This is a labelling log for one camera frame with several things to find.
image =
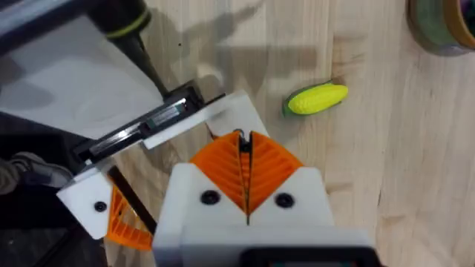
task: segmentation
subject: wood grain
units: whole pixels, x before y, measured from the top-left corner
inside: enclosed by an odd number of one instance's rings
[[[167,86],[206,98],[244,89],[270,136],[324,175],[337,225],[368,230],[388,266],[475,263],[475,58],[433,56],[392,0],[149,0],[144,35]],[[282,99],[338,77],[337,107],[283,119]],[[203,125],[152,151],[116,155],[154,216],[171,167],[209,142]],[[106,244],[112,266],[151,254]]]

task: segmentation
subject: black screw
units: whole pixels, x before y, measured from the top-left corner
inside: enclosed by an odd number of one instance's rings
[[[288,193],[279,193],[275,196],[275,204],[281,208],[291,208],[294,204],[294,197]]]
[[[104,202],[102,201],[98,201],[96,203],[94,203],[94,209],[97,211],[97,212],[103,212],[107,209],[107,204],[105,204]]]
[[[204,205],[214,205],[220,201],[220,194],[215,190],[206,190],[201,194],[201,202]]]

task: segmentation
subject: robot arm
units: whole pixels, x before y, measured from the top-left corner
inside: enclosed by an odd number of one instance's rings
[[[107,159],[58,197],[93,238],[152,249],[159,266],[380,266],[364,232],[333,225],[318,169],[267,136],[243,91],[141,142],[153,148],[200,122],[220,137],[174,166],[158,224]],[[127,223],[126,209],[138,223]]]

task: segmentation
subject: wooden table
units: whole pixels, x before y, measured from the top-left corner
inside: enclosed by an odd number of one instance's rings
[[[412,39],[403,0],[149,0],[144,39],[169,88],[206,98],[244,89],[270,136],[324,175],[336,223],[364,228],[384,264],[475,263],[475,56],[443,58]],[[283,119],[281,100],[338,77],[337,107]],[[116,156],[157,217],[168,175],[209,142],[204,125]],[[112,266],[151,253],[106,243]]]

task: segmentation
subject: light wood surface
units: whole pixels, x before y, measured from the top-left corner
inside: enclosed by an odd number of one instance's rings
[[[394,266],[475,263],[475,56],[424,52],[395,0],[149,0],[144,35],[169,88],[196,79],[206,98],[244,89],[270,136],[324,175],[339,226],[364,228]],[[282,99],[338,77],[340,105],[283,119]],[[116,155],[157,216],[171,167],[209,138],[204,125]],[[106,243],[112,266],[151,253]]]

